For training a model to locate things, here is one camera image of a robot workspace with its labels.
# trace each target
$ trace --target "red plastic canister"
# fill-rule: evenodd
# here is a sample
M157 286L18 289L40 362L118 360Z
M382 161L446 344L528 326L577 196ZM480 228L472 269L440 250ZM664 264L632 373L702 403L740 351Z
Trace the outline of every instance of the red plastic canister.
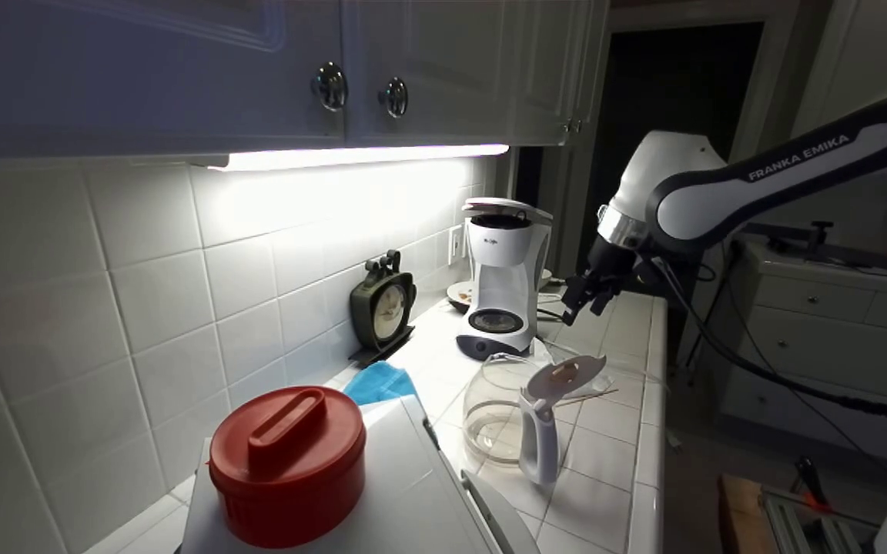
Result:
M259 549L312 541L364 491L364 417L331 387L281 387L234 408L208 444L228 525Z

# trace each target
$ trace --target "white coffee maker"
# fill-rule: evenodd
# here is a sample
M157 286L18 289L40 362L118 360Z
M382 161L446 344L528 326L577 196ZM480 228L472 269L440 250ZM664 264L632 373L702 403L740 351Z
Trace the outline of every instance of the white coffee maker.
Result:
M472 196L466 213L474 293L454 344L474 360L498 351L526 358L551 215L509 196Z

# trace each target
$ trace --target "white robotic arm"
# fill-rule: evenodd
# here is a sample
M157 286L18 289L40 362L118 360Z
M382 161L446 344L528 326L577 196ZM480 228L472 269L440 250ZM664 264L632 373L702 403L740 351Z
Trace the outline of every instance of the white robotic arm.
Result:
M564 293L572 317L593 313L628 284L636 256L700 251L752 215L887 168L887 102L722 165L709 139L648 131L599 215L586 274Z

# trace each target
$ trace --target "blue towel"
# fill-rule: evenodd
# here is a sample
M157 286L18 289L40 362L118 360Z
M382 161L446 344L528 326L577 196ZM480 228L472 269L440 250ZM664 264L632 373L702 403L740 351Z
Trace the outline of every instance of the blue towel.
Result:
M408 376L404 370L395 370L392 362L378 360L378 362L368 362L367 370L359 370L345 393L364 407L364 403L382 403L382 401L392 401L392 397L405 397L405 393L414 393Z

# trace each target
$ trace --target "alarm clock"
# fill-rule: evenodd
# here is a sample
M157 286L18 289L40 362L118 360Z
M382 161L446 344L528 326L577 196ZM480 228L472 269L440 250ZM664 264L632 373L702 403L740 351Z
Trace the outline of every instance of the alarm clock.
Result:
M412 326L408 309L414 303L412 274L399 274L399 251L387 250L382 259L364 264L368 274L350 289L350 326L359 341L357 365L396 351Z

